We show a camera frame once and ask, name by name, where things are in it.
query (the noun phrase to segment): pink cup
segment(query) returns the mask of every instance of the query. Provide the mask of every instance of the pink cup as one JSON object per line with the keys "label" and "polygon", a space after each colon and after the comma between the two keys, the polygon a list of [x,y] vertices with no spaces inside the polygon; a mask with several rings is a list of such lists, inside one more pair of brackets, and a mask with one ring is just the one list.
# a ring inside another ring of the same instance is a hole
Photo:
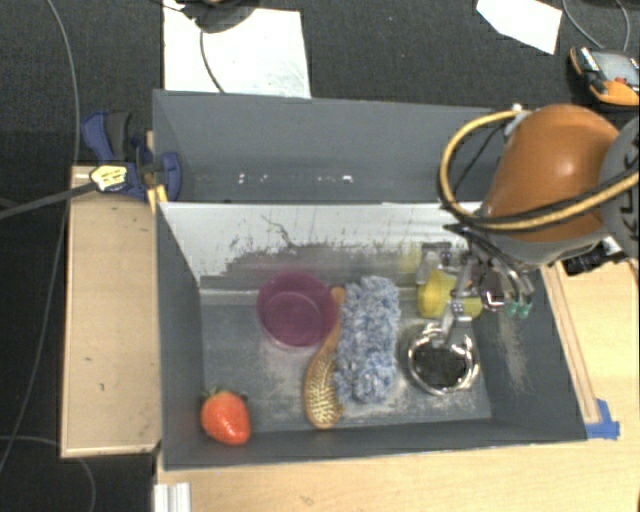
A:
{"label": "pink cup", "polygon": [[329,288],[301,272],[285,272],[267,281],[258,293],[258,317],[269,338],[286,348],[315,345],[338,320]]}

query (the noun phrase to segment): strawberry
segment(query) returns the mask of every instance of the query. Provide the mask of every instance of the strawberry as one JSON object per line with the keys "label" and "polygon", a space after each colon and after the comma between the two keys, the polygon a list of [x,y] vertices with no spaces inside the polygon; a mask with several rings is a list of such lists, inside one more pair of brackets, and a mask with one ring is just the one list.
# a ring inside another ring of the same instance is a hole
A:
{"label": "strawberry", "polygon": [[200,409],[200,424],[221,443],[238,446],[251,436],[249,411],[244,400],[231,391],[212,391]]}

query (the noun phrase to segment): white paper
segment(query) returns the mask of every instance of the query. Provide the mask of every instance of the white paper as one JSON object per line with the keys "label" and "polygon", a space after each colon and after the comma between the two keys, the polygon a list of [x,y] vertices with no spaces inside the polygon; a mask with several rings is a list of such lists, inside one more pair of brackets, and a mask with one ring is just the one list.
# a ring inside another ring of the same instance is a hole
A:
{"label": "white paper", "polygon": [[[164,12],[165,89],[217,91],[200,53],[200,28],[182,13]],[[311,97],[298,12],[256,9],[225,32],[205,33],[204,50],[225,92]]]}
{"label": "white paper", "polygon": [[479,0],[477,11],[501,34],[555,53],[560,9],[537,0]]}

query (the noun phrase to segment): crocheted cloth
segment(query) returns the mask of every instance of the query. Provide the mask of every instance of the crocheted cloth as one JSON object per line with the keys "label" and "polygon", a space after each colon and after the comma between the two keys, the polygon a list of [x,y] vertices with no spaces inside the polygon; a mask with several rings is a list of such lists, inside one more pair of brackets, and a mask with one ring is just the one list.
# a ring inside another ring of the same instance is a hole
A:
{"label": "crocheted cloth", "polygon": [[381,403],[396,374],[394,347],[400,319],[398,288],[390,279],[363,277],[345,286],[335,384],[341,403]]}

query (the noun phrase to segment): gray bin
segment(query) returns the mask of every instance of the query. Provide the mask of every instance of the gray bin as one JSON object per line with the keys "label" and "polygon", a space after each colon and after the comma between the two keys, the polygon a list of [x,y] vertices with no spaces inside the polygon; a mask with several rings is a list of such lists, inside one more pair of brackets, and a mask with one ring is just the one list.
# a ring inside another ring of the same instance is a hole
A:
{"label": "gray bin", "polygon": [[[474,321],[482,371],[471,390],[431,397],[400,368],[385,404],[350,407],[331,431],[314,430],[302,409],[302,375],[313,350],[285,351],[260,329],[260,285],[297,269],[327,284],[370,274],[393,279],[401,290],[399,344],[414,335],[422,322],[413,284],[420,244],[460,243],[443,228],[452,219],[434,204],[439,156],[460,124],[484,112],[155,94],[156,151],[180,154],[186,200],[162,204],[157,215],[167,469],[586,438],[539,275],[527,320],[512,328],[504,316],[484,313]],[[283,136],[296,123],[302,128]],[[463,147],[460,165],[481,143]],[[500,150],[499,141],[490,144],[479,159],[476,176],[484,179],[470,180],[469,199],[481,198]],[[258,179],[241,183],[243,173]],[[248,396],[254,433],[247,445],[223,446],[201,430],[199,396],[213,384]]]}

